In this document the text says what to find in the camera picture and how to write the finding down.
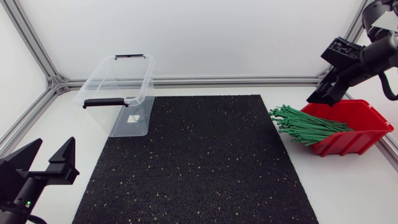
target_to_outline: white backdrop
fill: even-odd
[[[0,5],[0,137],[45,91],[45,77]]]
[[[158,77],[314,76],[362,0],[22,0],[58,71],[151,54]]]

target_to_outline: clear plastic storage box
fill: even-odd
[[[79,90],[75,104],[110,137],[146,135],[154,103],[154,63],[149,55],[104,58]]]

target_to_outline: black rubber mat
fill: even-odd
[[[258,95],[157,97],[148,135],[108,139],[73,222],[318,223]]]

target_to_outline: aluminum extrusion bar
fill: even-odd
[[[46,90],[12,125],[8,132],[0,139],[0,158],[12,152],[57,96],[55,89]]]

